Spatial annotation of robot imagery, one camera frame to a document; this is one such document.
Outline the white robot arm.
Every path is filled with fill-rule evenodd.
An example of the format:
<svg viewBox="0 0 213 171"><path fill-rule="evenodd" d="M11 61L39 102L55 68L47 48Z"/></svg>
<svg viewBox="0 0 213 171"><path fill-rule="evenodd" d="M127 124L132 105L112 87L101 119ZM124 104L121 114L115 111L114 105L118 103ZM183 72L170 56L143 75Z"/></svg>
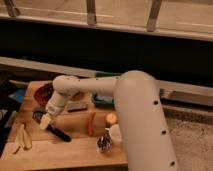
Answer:
<svg viewBox="0 0 213 171"><path fill-rule="evenodd" d="M77 92L111 96L118 115L129 171L180 171L159 97L151 75L128 71L120 76L79 79L58 76L42 117L42 129L59 115Z"/></svg>

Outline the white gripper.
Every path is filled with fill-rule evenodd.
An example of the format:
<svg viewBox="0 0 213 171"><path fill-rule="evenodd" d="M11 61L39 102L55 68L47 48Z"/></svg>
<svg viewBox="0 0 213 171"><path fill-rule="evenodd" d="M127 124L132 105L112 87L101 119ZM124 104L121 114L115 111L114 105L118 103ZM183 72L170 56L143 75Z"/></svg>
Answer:
<svg viewBox="0 0 213 171"><path fill-rule="evenodd" d="M68 101L68 96L54 91L51 98L47 102L45 110L53 117L58 116L64 109ZM44 114L41 118L39 127L45 130L51 123L52 118L49 114Z"/></svg>

